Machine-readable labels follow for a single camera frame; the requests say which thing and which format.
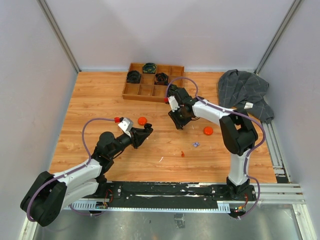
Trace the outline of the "orange earbud charging case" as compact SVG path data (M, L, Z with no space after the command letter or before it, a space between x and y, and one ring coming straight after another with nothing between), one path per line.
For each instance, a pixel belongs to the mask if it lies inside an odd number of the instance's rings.
M137 122L140 126L144 126L148 123L148 120L145 117L141 116L138 118Z

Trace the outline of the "black earbud charging case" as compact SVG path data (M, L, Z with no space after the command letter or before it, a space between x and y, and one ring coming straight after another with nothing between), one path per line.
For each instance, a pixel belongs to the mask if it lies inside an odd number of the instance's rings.
M151 123L146 123L143 127L145 132L152 132L154 130Z

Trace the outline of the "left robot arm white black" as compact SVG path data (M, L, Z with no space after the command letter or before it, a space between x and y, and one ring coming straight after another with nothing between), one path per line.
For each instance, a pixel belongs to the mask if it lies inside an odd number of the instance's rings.
M90 195L103 197L107 193L107 185L98 179L127 147L137 149L152 132L150 123L143 128L132 127L118 137L112 132L103 132L93 154L85 162L55 174L48 171L40 173L22 199L20 208L29 221L46 227L73 202Z

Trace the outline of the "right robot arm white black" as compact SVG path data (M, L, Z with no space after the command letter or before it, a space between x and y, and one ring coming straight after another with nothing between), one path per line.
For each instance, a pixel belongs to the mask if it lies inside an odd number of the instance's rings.
M178 130L196 118L220 126L224 146L230 152L230 171L226 193L232 200L240 199L250 185L248 164L258 133L245 111L220 107L201 97L191 97L185 88L178 88L164 98L170 105L168 113Z

